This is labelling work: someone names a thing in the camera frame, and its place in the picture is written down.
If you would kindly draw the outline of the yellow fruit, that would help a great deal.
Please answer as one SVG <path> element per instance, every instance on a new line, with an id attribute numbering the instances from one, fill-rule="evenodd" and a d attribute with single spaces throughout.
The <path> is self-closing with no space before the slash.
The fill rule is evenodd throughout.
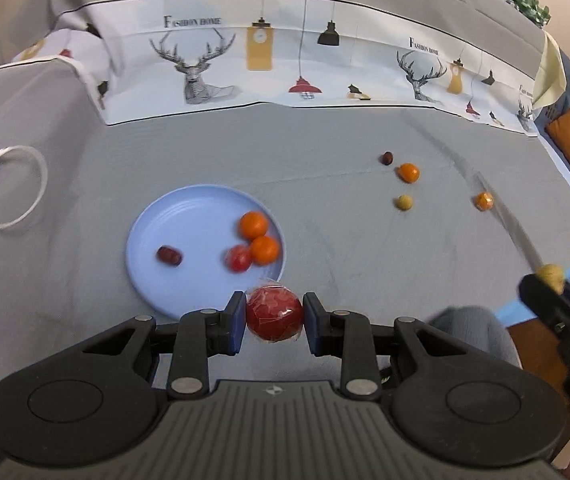
<path id="1" fill-rule="evenodd" d="M 539 280 L 554 290 L 558 295 L 562 295 L 565 288 L 565 274 L 562 266 L 554 263 L 547 263 L 536 271 Z"/>

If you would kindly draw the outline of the red apple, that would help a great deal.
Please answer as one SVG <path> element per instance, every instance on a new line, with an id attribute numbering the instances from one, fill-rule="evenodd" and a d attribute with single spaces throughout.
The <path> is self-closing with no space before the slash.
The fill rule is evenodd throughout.
<path id="1" fill-rule="evenodd" d="M 247 327 L 264 341 L 280 342 L 296 337 L 304 317 L 298 297 L 281 285 L 258 287 L 247 300 Z"/>

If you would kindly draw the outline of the orange fruit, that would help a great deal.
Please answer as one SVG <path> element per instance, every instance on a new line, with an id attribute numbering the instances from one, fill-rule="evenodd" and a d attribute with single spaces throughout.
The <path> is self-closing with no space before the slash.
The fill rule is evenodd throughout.
<path id="1" fill-rule="evenodd" d="M 489 192 L 481 192 L 475 197 L 474 204 L 480 211 L 491 210 L 494 208 L 494 196 Z"/>

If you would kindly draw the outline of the small yellow-green fruit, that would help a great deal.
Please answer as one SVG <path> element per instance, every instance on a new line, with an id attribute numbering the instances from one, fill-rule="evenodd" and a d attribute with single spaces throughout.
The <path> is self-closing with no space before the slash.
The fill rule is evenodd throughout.
<path id="1" fill-rule="evenodd" d="M 410 195 L 400 195 L 395 200 L 396 207 L 402 211 L 410 210 L 413 204 L 413 198 Z"/>

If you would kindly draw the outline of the orange tangerine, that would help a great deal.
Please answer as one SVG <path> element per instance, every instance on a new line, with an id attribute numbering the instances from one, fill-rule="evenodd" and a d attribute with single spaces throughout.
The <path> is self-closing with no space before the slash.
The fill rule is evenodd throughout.
<path id="1" fill-rule="evenodd" d="M 405 162 L 397 168 L 397 174 L 403 182 L 412 184 L 421 177 L 421 170 L 411 162 Z"/>
<path id="2" fill-rule="evenodd" d="M 254 240 L 268 233 L 269 220 L 260 211 L 248 211 L 238 220 L 237 229 L 244 240 Z"/>
<path id="3" fill-rule="evenodd" d="M 256 237 L 249 246 L 250 255 L 253 263 L 257 266 L 267 266 L 279 258 L 281 253 L 281 245 L 279 242 L 268 235 Z"/>

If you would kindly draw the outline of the dark red jujube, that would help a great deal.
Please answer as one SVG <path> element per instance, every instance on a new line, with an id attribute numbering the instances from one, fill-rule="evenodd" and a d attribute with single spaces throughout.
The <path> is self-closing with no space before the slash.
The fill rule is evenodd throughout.
<path id="1" fill-rule="evenodd" d="M 393 154 L 392 152 L 385 152 L 381 155 L 381 163 L 385 166 L 389 166 L 393 163 Z"/>
<path id="2" fill-rule="evenodd" d="M 163 245 L 157 250 L 157 259 L 168 266 L 179 266 L 183 260 L 182 253 L 171 246 Z"/>

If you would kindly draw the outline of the grey trouser knee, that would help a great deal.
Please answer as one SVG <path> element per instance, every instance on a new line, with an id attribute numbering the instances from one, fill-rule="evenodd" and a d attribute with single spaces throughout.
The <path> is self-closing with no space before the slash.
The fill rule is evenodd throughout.
<path id="1" fill-rule="evenodd" d="M 489 309 L 449 307 L 433 316 L 427 324 L 495 358 L 522 367 L 512 337 Z"/>

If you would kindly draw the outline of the dark red jujube on plate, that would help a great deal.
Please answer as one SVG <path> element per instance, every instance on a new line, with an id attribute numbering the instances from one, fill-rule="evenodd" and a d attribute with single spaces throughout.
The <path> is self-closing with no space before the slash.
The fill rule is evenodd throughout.
<path id="1" fill-rule="evenodd" d="M 168 266 L 179 266 L 183 260 L 182 253 L 171 246 L 163 245 L 157 250 L 157 259 Z"/>

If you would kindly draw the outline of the small red wrapped fruit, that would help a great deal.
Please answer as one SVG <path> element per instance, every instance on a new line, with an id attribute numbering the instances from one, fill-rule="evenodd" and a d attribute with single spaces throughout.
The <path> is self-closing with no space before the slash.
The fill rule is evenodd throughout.
<path id="1" fill-rule="evenodd" d="M 246 272 L 253 264 L 250 248 L 243 244 L 231 247 L 225 255 L 225 264 L 231 272 Z"/>

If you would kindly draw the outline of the light blue plate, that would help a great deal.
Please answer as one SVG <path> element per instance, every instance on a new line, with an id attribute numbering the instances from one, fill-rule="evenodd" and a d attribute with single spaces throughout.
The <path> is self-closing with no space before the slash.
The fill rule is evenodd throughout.
<path id="1" fill-rule="evenodd" d="M 238 220 L 253 210 L 268 218 L 267 234 L 279 242 L 281 253 L 267 266 L 254 264 L 234 273 L 227 269 L 225 255 L 245 242 L 238 234 Z M 179 266 L 157 259 L 163 245 L 182 253 Z M 189 185 L 161 196 L 134 221 L 125 245 L 125 266 L 136 292 L 170 318 L 222 307 L 233 292 L 277 281 L 285 261 L 285 237 L 268 208 L 253 196 L 221 185 Z"/>

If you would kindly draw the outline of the orange tangerine on plate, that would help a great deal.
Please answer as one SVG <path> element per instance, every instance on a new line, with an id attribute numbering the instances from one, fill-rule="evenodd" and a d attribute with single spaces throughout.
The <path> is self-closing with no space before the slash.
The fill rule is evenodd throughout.
<path id="1" fill-rule="evenodd" d="M 269 220 L 260 211 L 248 211 L 238 220 L 237 229 L 244 240 L 254 240 L 268 233 Z"/>

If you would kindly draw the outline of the white deer print cloth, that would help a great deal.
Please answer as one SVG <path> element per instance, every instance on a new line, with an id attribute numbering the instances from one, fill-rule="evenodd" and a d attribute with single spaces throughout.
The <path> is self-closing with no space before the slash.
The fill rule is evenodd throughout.
<path id="1" fill-rule="evenodd" d="M 337 0 L 108 0 L 62 12 L 18 55 L 64 58 L 109 125 L 271 103 L 425 106 L 532 134 L 566 88 L 543 41 L 532 70 L 411 18 Z"/>

